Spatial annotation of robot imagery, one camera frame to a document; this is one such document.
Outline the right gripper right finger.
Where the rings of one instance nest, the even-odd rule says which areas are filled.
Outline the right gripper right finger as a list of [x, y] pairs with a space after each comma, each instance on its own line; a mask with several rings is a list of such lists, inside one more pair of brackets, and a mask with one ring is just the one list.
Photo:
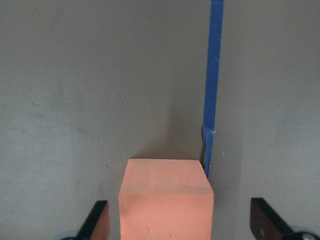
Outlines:
[[262, 197], [250, 200], [250, 230], [256, 240], [292, 240], [295, 235]]

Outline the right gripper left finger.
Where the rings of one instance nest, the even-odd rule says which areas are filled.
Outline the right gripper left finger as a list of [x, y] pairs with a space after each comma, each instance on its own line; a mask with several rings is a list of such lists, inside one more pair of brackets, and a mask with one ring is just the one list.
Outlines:
[[107, 240], [110, 232], [109, 203], [107, 200], [98, 200], [95, 202], [75, 239]]

